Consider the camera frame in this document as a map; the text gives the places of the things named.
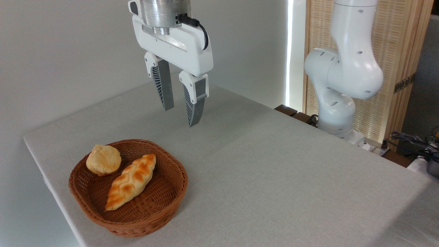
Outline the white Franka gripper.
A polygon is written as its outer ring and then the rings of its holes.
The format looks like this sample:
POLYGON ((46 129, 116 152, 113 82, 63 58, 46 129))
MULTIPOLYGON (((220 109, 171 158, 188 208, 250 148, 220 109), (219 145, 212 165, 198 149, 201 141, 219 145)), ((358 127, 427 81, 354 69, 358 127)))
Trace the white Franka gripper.
POLYGON ((199 123, 210 95, 206 73, 213 69, 213 52, 207 32, 194 24, 189 0, 130 0, 128 8, 137 42, 148 51, 147 74, 165 111, 174 108, 169 62, 183 70, 179 78, 191 128, 199 123))

